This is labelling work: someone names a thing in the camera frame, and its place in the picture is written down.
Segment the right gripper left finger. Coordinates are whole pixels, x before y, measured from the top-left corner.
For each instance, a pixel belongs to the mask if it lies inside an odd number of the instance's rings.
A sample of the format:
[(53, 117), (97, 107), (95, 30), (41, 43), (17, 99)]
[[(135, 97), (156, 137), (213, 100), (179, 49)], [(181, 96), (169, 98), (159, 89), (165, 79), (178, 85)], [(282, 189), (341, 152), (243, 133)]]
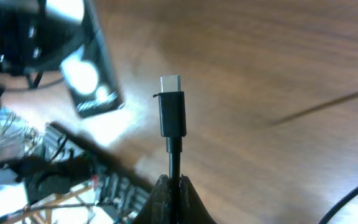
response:
[(146, 203), (132, 224), (168, 224), (170, 223), (169, 178), (162, 174), (156, 181)]

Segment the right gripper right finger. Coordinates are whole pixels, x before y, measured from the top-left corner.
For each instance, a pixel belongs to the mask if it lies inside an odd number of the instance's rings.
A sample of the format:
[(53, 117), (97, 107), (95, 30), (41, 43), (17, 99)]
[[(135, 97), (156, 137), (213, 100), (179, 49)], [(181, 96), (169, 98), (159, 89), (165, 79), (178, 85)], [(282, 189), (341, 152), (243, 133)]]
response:
[(216, 224), (189, 177), (180, 177), (180, 224)]

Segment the black smartphone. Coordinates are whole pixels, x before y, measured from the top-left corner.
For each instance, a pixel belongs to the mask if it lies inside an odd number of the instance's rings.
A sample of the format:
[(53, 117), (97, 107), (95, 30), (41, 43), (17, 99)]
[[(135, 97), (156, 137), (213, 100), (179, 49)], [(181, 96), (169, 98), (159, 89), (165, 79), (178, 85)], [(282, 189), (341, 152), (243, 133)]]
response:
[(60, 71), (77, 115), (86, 119), (119, 110), (124, 100), (94, 2), (84, 4), (85, 39), (62, 60)]

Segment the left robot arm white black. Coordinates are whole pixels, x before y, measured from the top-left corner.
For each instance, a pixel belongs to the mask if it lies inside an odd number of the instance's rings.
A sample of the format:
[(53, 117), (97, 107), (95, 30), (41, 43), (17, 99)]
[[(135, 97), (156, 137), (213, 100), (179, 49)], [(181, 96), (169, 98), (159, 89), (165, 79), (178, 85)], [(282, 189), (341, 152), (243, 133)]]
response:
[(0, 73), (39, 77), (84, 46), (87, 0), (0, 0)]

